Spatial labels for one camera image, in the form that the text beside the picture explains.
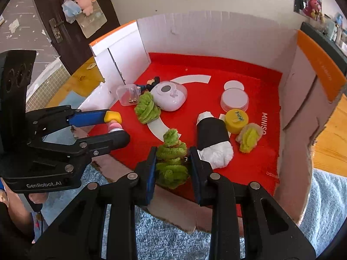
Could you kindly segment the person's left hand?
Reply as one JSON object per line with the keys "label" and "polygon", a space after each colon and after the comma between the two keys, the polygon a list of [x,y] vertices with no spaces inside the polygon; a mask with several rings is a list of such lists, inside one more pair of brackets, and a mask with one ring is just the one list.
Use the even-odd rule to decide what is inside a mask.
{"label": "person's left hand", "polygon": [[[14,193],[9,186],[7,186],[7,184],[5,183],[5,181],[3,180],[3,178],[1,178],[1,182],[4,186],[4,189],[7,193],[7,197],[8,197],[8,201],[9,201],[9,206],[12,209],[25,209],[26,204],[28,203],[27,201],[25,201],[23,203],[23,200],[21,199],[21,197],[17,194]],[[29,200],[34,203],[34,204],[43,204],[46,202],[46,200],[48,199],[49,194],[48,193],[30,193],[28,195]]]}

